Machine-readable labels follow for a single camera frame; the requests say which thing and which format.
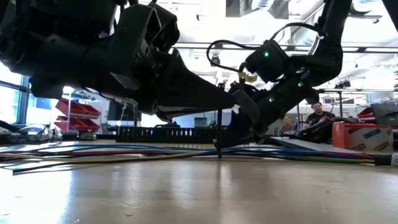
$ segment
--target desk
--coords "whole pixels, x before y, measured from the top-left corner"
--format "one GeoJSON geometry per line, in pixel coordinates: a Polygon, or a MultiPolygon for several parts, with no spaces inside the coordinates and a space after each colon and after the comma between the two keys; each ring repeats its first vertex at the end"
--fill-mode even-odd
{"type": "Polygon", "coordinates": [[[397,220],[391,167],[193,158],[58,167],[0,181],[1,224],[397,220]]]}

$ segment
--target person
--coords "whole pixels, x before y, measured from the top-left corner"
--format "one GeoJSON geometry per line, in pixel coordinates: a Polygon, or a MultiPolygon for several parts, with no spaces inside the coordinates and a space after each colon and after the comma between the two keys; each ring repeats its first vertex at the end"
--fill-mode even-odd
{"type": "Polygon", "coordinates": [[[279,128],[278,135],[281,136],[283,134],[295,134],[295,128],[294,125],[290,123],[290,117],[285,116],[282,121],[284,125],[279,128]]]}
{"type": "Polygon", "coordinates": [[[335,115],[331,112],[323,111],[322,110],[322,103],[314,103],[311,105],[311,108],[313,109],[313,113],[310,114],[310,116],[307,117],[307,120],[305,121],[305,127],[312,126],[316,123],[319,122],[321,118],[324,116],[327,116],[329,118],[334,118],[335,115]]]}

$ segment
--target orange box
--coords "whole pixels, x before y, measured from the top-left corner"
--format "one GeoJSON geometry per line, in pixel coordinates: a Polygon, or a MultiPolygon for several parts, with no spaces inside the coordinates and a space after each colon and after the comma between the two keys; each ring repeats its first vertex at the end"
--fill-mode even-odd
{"type": "Polygon", "coordinates": [[[334,122],[333,146],[359,151],[393,151],[392,128],[376,124],[334,122]]]}

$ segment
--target metal rod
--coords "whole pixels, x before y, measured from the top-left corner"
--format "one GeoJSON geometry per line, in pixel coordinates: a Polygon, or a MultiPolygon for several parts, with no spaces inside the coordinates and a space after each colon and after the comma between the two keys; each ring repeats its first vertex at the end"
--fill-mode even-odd
{"type": "MultiPolygon", "coordinates": [[[[225,89],[225,85],[224,83],[219,83],[218,84],[218,88],[224,90],[225,89]]],[[[221,148],[223,145],[223,139],[222,139],[222,135],[223,135],[223,128],[222,128],[222,120],[223,120],[223,109],[220,108],[217,111],[217,142],[216,142],[216,148],[217,148],[217,155],[218,158],[221,159],[221,148]]]]}
{"type": "Polygon", "coordinates": [[[329,92],[329,93],[339,93],[339,92],[371,92],[371,93],[390,93],[390,92],[398,92],[398,90],[377,90],[377,89],[322,89],[316,88],[316,90],[329,92]]]}
{"type": "Polygon", "coordinates": [[[138,119],[138,107],[134,105],[134,127],[137,127],[137,119],[138,119]]]}
{"type": "Polygon", "coordinates": [[[343,117],[343,96],[342,92],[338,92],[338,100],[339,100],[339,106],[340,106],[340,117],[343,117]]]}
{"type": "Polygon", "coordinates": [[[29,95],[30,95],[30,89],[29,88],[27,88],[27,91],[26,91],[26,99],[25,99],[25,102],[24,102],[24,104],[25,104],[25,113],[24,113],[24,117],[23,117],[23,120],[22,120],[22,122],[24,123],[24,124],[26,124],[26,119],[27,119],[27,109],[28,109],[28,107],[29,107],[29,95]]]}
{"type": "MultiPolygon", "coordinates": [[[[176,49],[197,49],[206,50],[211,43],[176,43],[173,48],[176,49]]],[[[248,47],[260,47],[261,44],[246,44],[248,47]]],[[[303,52],[307,53],[312,46],[306,45],[280,45],[285,52],[303,52]]],[[[224,44],[220,49],[214,50],[249,50],[236,47],[234,45],[224,44]]],[[[398,47],[371,47],[371,46],[343,46],[343,52],[349,54],[397,54],[398,47]]]]}
{"type": "Polygon", "coordinates": [[[300,106],[297,105],[297,129],[300,129],[300,106]]]}
{"type": "Polygon", "coordinates": [[[70,125],[70,105],[71,104],[72,104],[72,93],[69,93],[67,133],[69,132],[69,125],[70,125]]]}

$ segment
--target ductwork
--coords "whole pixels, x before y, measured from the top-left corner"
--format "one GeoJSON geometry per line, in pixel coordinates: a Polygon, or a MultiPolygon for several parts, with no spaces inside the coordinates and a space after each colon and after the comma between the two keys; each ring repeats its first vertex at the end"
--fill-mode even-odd
{"type": "MultiPolygon", "coordinates": [[[[353,4],[351,5],[350,14],[355,16],[363,16],[372,11],[372,7],[375,3],[380,0],[353,0],[353,4]]],[[[319,16],[322,14],[323,6],[317,9],[317,13],[312,14],[307,20],[307,24],[314,25],[319,16]]],[[[313,32],[309,31],[306,28],[300,27],[295,30],[295,33],[292,34],[292,37],[289,40],[289,44],[292,45],[312,45],[316,35],[313,32]]]]}
{"type": "Polygon", "coordinates": [[[213,42],[217,39],[228,39],[241,44],[254,41],[260,44],[270,37],[275,30],[285,24],[282,20],[273,18],[267,10],[257,10],[240,18],[219,18],[218,20],[198,21],[181,24],[179,43],[213,42]],[[260,28],[258,24],[267,24],[260,28]]]}
{"type": "Polygon", "coordinates": [[[363,16],[372,11],[373,5],[380,0],[353,0],[350,14],[355,16],[363,16]]]}
{"type": "Polygon", "coordinates": [[[270,8],[274,0],[253,0],[251,9],[264,9],[270,8]]]}
{"type": "Polygon", "coordinates": [[[236,18],[254,12],[257,8],[252,6],[253,0],[225,0],[225,17],[236,18]]]}

